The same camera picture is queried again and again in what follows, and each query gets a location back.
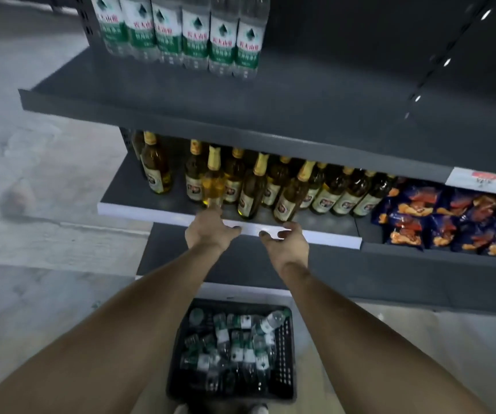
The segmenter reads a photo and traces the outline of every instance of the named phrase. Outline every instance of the person's left hand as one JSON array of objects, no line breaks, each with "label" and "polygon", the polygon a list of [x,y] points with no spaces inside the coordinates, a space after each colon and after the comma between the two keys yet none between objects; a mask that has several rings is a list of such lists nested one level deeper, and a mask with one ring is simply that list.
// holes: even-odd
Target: person's left hand
[{"label": "person's left hand", "polygon": [[227,250],[231,241],[240,235],[242,228],[228,227],[221,220],[221,214],[221,208],[217,207],[197,213],[184,233],[189,248],[199,244],[215,244],[222,252]]}]

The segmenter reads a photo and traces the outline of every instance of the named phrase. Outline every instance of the hand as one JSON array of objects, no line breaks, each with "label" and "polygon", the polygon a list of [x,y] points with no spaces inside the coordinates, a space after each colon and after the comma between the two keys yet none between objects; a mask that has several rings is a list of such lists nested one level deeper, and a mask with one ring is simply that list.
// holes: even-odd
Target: hand
[{"label": "hand", "polygon": [[217,245],[221,252],[227,250],[231,241],[240,235],[242,228],[228,227],[221,220],[221,214],[221,208],[215,206],[197,213],[184,232],[189,248],[199,244],[213,244]]},{"label": "hand", "polygon": [[260,232],[261,242],[264,243],[271,264],[282,276],[285,266],[289,263],[308,267],[309,244],[302,234],[302,227],[298,222],[285,222],[283,227],[290,231],[279,231],[278,237],[273,239],[265,232]]}]

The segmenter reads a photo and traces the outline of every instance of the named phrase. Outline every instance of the person's left arm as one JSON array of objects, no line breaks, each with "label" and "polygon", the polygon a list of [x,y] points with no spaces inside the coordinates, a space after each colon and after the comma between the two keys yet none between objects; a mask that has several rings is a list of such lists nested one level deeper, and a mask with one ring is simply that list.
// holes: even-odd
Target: person's left arm
[{"label": "person's left arm", "polygon": [[210,268],[240,234],[220,214],[198,214],[185,232],[188,251],[120,291],[0,383],[0,413],[129,413],[167,359]]}]

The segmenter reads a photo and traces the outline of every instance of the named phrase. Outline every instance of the forearm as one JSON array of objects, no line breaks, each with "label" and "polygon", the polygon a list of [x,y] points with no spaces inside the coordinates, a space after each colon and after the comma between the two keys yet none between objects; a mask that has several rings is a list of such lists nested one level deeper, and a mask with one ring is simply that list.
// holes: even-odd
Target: forearm
[{"label": "forearm", "polygon": [[453,376],[299,265],[281,274],[346,413],[485,413]]},{"label": "forearm", "polygon": [[220,254],[195,246],[115,295],[0,384],[0,413],[130,412]]}]

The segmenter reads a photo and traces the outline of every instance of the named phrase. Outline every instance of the gray floor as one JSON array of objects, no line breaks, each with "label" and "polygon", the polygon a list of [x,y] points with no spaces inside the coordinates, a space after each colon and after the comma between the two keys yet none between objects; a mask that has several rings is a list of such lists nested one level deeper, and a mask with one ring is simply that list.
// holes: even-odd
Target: gray floor
[{"label": "gray floor", "polygon": [[[77,18],[0,5],[0,380],[133,281],[150,229],[96,213],[125,155],[117,128],[21,110],[17,89],[85,46]],[[496,412],[496,317],[363,306]]]}]

